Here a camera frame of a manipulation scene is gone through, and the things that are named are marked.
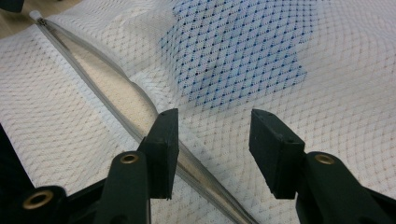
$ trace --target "white mesh netting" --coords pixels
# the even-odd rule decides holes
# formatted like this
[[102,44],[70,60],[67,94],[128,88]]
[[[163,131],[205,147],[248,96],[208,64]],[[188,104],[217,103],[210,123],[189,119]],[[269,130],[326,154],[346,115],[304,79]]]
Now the white mesh netting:
[[[49,19],[106,54],[159,111],[178,107],[180,139],[260,223],[291,223],[294,202],[274,200],[248,152],[250,110],[277,114],[305,151],[339,157],[365,187],[396,198],[395,8],[87,0]],[[136,148],[36,28],[0,46],[0,121],[36,185],[76,191]],[[179,178],[174,197],[154,202],[154,222],[227,221]]]

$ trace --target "white fabric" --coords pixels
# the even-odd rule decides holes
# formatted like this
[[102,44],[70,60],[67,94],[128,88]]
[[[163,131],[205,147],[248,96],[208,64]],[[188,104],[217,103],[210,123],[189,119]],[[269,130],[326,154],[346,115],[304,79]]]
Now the white fabric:
[[[365,187],[396,198],[395,9],[368,0],[86,0],[49,19],[109,56],[160,111],[178,107],[181,140],[260,223],[295,223],[294,202],[274,199],[248,152],[250,110],[277,114],[305,151],[339,157]],[[36,185],[76,191],[106,174],[92,158],[135,148],[37,29],[0,46],[0,121]],[[227,221],[178,178],[174,195],[154,203],[155,223]]]

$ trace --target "netting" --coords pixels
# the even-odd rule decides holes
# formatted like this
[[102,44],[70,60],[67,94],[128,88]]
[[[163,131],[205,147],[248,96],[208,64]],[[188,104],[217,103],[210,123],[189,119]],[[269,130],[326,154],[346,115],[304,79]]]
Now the netting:
[[[250,111],[275,113],[305,151],[337,156],[396,198],[395,8],[87,0],[49,19],[107,55],[159,111],[178,107],[180,139],[260,223],[293,223],[294,202],[273,198],[248,152]],[[0,46],[0,121],[36,185],[79,190],[136,148],[37,29]],[[153,205],[155,222],[227,221],[193,192],[177,178],[171,205]]]

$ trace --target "brass grommet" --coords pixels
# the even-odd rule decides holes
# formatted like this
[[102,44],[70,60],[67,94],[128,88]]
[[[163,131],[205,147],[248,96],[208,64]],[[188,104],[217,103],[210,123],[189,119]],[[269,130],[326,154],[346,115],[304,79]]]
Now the brass grommet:
[[53,198],[53,193],[49,189],[44,189],[39,192],[34,193],[29,198],[27,198],[22,207],[27,210],[36,209],[49,203]]
[[139,157],[133,154],[125,155],[121,158],[122,163],[133,163],[139,160]]
[[327,156],[327,155],[324,155],[324,154],[318,154],[318,155],[316,155],[316,156],[315,156],[315,159],[316,159],[317,161],[323,163],[323,164],[331,165],[331,164],[334,164],[334,163],[335,163],[335,161],[334,161],[330,156]]

